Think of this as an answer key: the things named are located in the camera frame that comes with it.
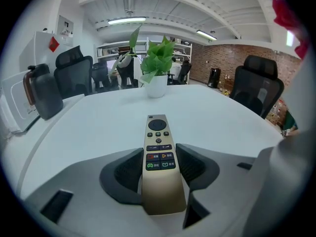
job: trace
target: red brick wall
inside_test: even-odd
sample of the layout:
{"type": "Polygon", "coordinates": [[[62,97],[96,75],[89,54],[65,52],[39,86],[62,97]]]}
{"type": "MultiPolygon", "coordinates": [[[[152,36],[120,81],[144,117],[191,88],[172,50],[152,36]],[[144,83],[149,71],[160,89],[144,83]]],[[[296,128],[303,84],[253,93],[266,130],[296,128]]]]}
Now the red brick wall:
{"type": "MultiPolygon", "coordinates": [[[[201,46],[193,44],[190,79],[208,83],[211,68],[220,68],[221,84],[218,84],[217,87],[231,91],[234,85],[235,70],[238,66],[243,65],[248,55],[257,55],[275,60],[278,78],[283,81],[285,88],[290,84],[301,64],[301,60],[298,58],[282,52],[275,54],[271,49],[264,47],[250,45],[201,46]],[[231,79],[225,80],[225,75],[229,75],[231,79]]],[[[273,124],[283,124],[286,110],[286,105],[283,105],[279,118],[273,117],[270,113],[267,119],[273,124]]]]}

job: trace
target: kettle handle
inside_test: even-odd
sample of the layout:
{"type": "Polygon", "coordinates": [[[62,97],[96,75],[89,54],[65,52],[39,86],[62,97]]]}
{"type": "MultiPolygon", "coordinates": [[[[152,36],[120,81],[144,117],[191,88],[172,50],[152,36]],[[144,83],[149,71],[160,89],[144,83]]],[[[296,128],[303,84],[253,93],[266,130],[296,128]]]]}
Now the kettle handle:
{"type": "Polygon", "coordinates": [[[30,78],[32,76],[32,71],[27,72],[23,77],[23,86],[26,93],[26,97],[29,100],[30,105],[35,104],[35,98],[32,92],[31,84],[30,84],[30,78]]]}

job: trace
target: red sticker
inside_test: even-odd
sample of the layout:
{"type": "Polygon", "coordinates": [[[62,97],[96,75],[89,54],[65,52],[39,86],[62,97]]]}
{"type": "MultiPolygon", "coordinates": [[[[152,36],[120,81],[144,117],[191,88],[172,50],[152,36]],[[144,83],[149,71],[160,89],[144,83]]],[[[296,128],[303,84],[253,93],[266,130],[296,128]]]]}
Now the red sticker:
{"type": "Polygon", "coordinates": [[[50,39],[50,42],[49,42],[49,49],[52,52],[54,52],[58,46],[59,46],[59,43],[57,42],[57,40],[54,37],[52,37],[50,39]]]}

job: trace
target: white pot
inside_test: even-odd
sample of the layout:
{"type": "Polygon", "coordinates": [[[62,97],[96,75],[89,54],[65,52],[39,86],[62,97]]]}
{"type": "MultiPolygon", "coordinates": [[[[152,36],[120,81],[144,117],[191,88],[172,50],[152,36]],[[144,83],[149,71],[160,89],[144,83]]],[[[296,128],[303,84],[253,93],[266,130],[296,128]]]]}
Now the white pot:
{"type": "Polygon", "coordinates": [[[162,97],[167,90],[167,81],[167,75],[154,77],[149,84],[145,84],[147,95],[153,98],[162,97]]]}

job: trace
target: ceiling light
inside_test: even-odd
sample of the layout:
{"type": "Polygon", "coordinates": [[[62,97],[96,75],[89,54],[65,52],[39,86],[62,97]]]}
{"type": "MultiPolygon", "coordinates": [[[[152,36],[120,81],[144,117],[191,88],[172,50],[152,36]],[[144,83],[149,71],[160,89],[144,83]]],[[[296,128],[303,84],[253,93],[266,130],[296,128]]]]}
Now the ceiling light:
{"type": "Polygon", "coordinates": [[[215,37],[213,37],[212,35],[207,34],[207,33],[205,33],[205,32],[202,32],[202,31],[200,31],[200,30],[197,31],[197,34],[201,34],[201,35],[203,35],[203,36],[205,36],[205,37],[208,37],[208,38],[211,39],[211,40],[217,40],[217,39],[216,39],[215,37]]]}
{"type": "Polygon", "coordinates": [[[142,22],[145,21],[145,17],[131,17],[131,18],[120,18],[114,20],[108,20],[110,25],[118,24],[118,23],[130,23],[130,22],[142,22]]]}
{"type": "Polygon", "coordinates": [[[292,46],[293,41],[294,41],[294,35],[290,31],[287,31],[286,45],[292,46]]]}

